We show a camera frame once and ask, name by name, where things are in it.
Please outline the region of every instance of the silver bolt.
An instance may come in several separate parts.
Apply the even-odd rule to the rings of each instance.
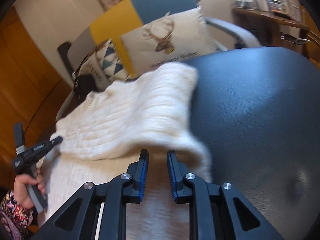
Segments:
[[[187,179],[194,179],[196,176],[193,173],[187,173],[186,178]]]
[[[131,175],[129,173],[124,173],[121,175],[121,179],[130,179]]]
[[[87,182],[83,185],[85,189],[92,189],[93,188],[93,183],[92,182]]]
[[[231,185],[231,183],[229,183],[229,182],[225,182],[225,183],[223,183],[222,184],[222,187],[224,188],[224,189],[231,189],[232,188],[232,185]]]

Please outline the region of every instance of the deer head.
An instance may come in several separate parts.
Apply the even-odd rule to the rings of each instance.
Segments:
[[[170,54],[174,51],[174,45],[171,42],[171,33],[174,30],[174,22],[172,20],[165,21],[161,20],[161,23],[164,25],[164,29],[167,31],[166,36],[163,38],[160,38],[156,35],[154,35],[151,32],[152,25],[150,27],[145,28],[145,32],[143,34],[144,37],[147,37],[148,39],[154,39],[156,42],[158,42],[158,45],[155,49],[155,51],[159,52],[164,50],[166,54]]]

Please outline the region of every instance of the white sweater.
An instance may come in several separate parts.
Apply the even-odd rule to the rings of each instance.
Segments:
[[[43,164],[48,210],[44,222],[85,182],[109,182],[149,151],[145,197],[127,207],[127,239],[188,239],[188,205],[171,198],[166,151],[210,180],[211,158],[189,131],[189,105],[197,83],[195,68],[167,63],[137,81],[115,81],[103,93],[91,92],[52,135],[62,136],[61,155]]]

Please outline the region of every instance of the black table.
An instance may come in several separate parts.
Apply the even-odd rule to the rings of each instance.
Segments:
[[[186,61],[199,71],[191,130],[230,182],[286,240],[320,212],[320,71],[284,48],[237,49]]]

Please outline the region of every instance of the person's hand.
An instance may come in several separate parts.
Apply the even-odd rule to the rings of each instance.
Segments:
[[[35,205],[28,195],[26,184],[36,185],[42,194],[45,193],[44,183],[40,171],[37,170],[38,176],[36,179],[32,178],[28,174],[21,174],[16,176],[14,180],[14,191],[13,196],[17,203],[25,209],[33,208]]]

